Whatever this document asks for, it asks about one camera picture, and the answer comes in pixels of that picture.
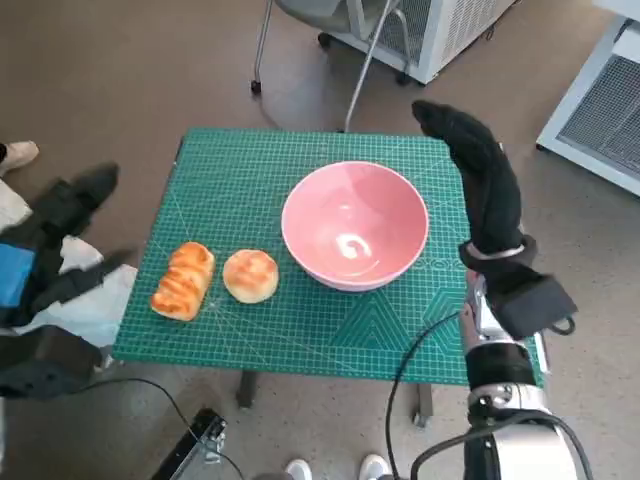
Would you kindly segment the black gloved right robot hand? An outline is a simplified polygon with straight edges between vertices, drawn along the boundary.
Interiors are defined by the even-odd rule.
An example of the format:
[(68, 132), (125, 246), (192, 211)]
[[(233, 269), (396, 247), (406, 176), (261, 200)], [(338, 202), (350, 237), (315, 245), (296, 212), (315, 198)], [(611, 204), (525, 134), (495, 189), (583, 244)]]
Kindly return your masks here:
[(448, 146), (459, 170), (471, 244), (483, 255), (519, 248), (520, 189), (489, 127), (450, 105), (417, 100), (411, 109), (424, 135)]

